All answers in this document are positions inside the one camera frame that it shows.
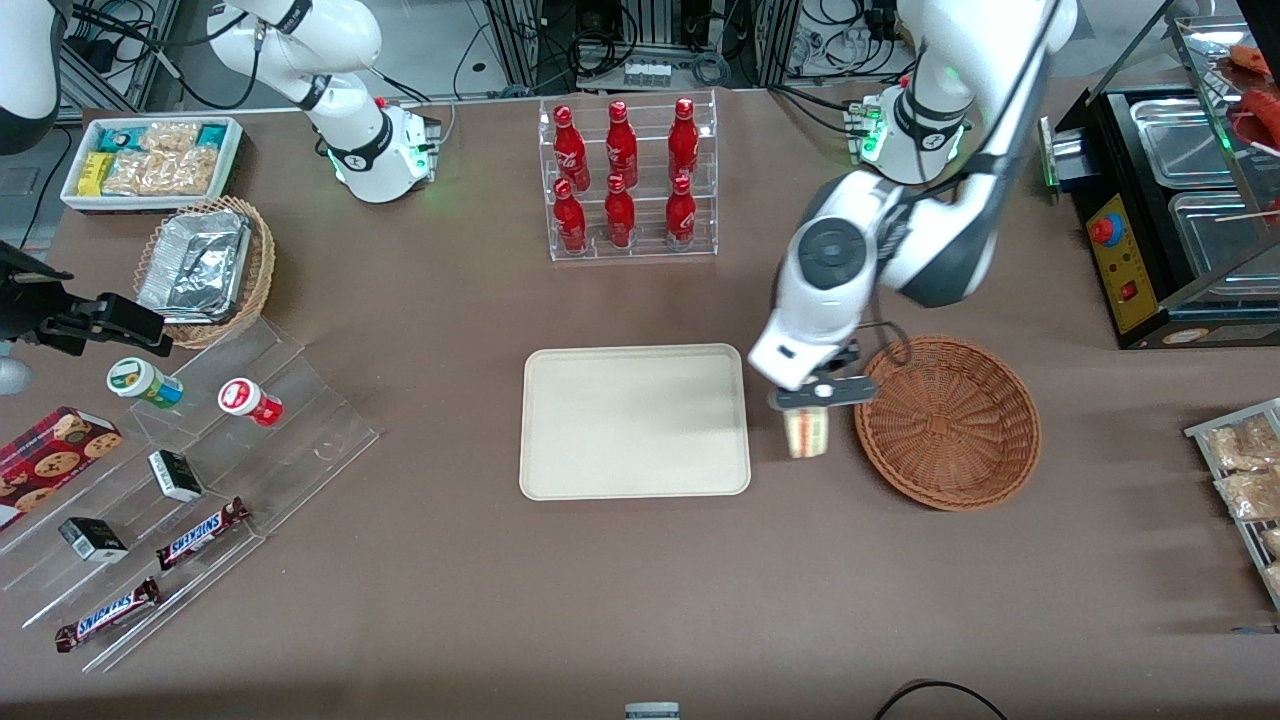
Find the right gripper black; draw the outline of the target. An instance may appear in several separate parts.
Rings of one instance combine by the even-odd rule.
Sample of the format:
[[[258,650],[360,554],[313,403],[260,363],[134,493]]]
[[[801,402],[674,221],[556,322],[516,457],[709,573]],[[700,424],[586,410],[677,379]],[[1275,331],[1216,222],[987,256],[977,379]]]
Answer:
[[[82,354],[88,342],[111,341],[159,357],[172,355],[165,318],[118,293],[65,307],[61,283],[72,278],[69,272],[1,243],[1,340],[15,341],[42,323],[42,345],[64,354]]]

